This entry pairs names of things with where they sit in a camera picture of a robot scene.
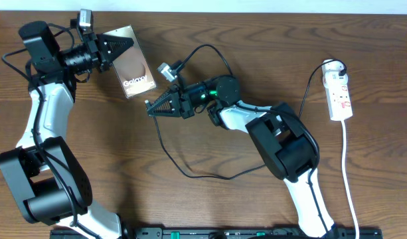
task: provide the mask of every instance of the power plug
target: power plug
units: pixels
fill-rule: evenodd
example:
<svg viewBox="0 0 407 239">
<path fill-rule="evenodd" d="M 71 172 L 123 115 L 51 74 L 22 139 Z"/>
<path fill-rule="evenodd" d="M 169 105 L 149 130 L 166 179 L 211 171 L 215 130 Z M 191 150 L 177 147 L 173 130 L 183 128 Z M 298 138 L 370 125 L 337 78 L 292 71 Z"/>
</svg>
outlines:
<svg viewBox="0 0 407 239">
<path fill-rule="evenodd" d="M 340 74 L 344 67 L 339 61 L 332 61 L 322 66 L 323 84 L 327 95 L 330 120 L 334 121 L 345 120 L 353 115 L 347 85 L 348 74 L 342 76 Z"/>
</svg>

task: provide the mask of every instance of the white wall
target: white wall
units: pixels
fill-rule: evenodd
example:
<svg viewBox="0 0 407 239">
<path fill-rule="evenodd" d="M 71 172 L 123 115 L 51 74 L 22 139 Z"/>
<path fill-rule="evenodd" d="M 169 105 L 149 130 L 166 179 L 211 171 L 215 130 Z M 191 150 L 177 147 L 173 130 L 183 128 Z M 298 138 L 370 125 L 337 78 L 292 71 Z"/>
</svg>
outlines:
<svg viewBox="0 0 407 239">
<path fill-rule="evenodd" d="M 407 14 L 407 0 L 0 0 L 0 10 Z"/>
</svg>

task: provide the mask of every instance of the power strip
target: power strip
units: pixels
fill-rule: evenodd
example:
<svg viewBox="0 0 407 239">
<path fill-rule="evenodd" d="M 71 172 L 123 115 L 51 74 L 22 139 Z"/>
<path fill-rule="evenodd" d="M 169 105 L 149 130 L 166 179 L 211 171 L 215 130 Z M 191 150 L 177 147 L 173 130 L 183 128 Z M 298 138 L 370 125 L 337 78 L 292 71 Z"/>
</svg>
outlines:
<svg viewBox="0 0 407 239">
<path fill-rule="evenodd" d="M 329 105 L 330 120 L 345 120 L 353 115 L 347 85 L 348 74 L 343 76 L 339 75 L 339 72 L 345 67 L 339 61 L 332 61 L 329 59 L 324 62 L 329 62 L 323 65 L 322 70 L 323 84 L 327 95 L 327 104 Z"/>
</svg>

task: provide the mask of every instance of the wood grain surface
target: wood grain surface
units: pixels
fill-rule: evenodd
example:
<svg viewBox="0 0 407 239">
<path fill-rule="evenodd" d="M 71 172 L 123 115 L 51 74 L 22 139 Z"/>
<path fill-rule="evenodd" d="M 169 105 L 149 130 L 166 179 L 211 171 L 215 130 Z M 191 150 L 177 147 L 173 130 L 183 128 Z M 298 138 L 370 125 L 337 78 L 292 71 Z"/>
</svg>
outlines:
<svg viewBox="0 0 407 239">
<path fill-rule="evenodd" d="M 68 25 L 75 12 L 0 12 L 0 153 L 14 148 L 31 108 L 27 83 L 1 62 L 22 48 L 17 31 L 37 20 Z M 97 33 L 132 25 L 157 89 L 125 99 L 113 70 L 78 86 L 67 142 L 91 180 L 94 199 L 133 225 L 263 227 L 297 224 L 283 182 L 261 169 L 233 181 L 187 179 L 160 148 L 144 100 L 168 83 L 162 62 L 184 59 L 202 43 L 219 48 L 239 77 L 245 102 L 298 109 L 311 71 L 326 58 L 347 63 L 354 116 L 347 120 L 349 181 L 361 226 L 407 238 L 407 16 L 198 13 L 94 13 Z M 58 39 L 68 47 L 68 36 Z M 27 54 L 10 58 L 24 68 Z M 226 72 L 202 50 L 188 63 L 189 83 Z M 338 224 L 353 226 L 341 174 L 341 126 L 329 120 L 321 73 L 303 122 L 321 148 L 319 184 Z M 159 119 L 172 156 L 189 173 L 233 175 L 262 160 L 248 135 L 214 127 L 206 114 Z M 48 238 L 28 224 L 0 172 L 0 238 Z"/>
</svg>

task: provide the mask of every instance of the wooden tabletop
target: wooden tabletop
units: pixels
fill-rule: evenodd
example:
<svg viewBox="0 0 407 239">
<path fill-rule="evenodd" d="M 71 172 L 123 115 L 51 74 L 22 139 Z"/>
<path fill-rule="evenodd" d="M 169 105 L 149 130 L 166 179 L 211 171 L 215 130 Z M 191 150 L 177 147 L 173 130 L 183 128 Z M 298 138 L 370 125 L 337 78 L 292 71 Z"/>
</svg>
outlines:
<svg viewBox="0 0 407 239">
<path fill-rule="evenodd" d="M 1 62 L 23 48 L 17 31 L 43 20 L 68 25 L 75 12 L 0 12 L 0 153 L 25 130 L 27 83 Z M 258 106 L 287 102 L 298 109 L 312 70 L 326 58 L 346 62 L 354 116 L 347 120 L 347 170 L 361 226 L 384 238 L 407 238 L 407 16 L 94 13 L 94 30 L 136 31 L 157 89 L 125 99 L 113 70 L 93 73 L 76 91 L 67 143 L 92 184 L 94 200 L 133 225 L 263 227 L 297 224 L 284 183 L 267 169 L 233 181 L 188 179 L 162 151 L 144 100 L 168 86 L 156 68 L 184 59 L 202 43 L 226 57 L 242 98 Z M 58 38 L 62 48 L 70 44 Z M 24 69 L 27 53 L 10 61 Z M 226 72 L 210 49 L 184 70 L 189 83 Z M 337 224 L 353 226 L 341 174 L 341 124 L 330 121 L 321 73 L 315 74 L 302 120 L 321 149 L 319 184 Z M 169 152 L 188 173 L 234 175 L 262 164 L 248 135 L 214 127 L 206 114 L 160 118 Z M 48 238 L 50 227 L 28 224 L 0 172 L 0 238 Z"/>
</svg>

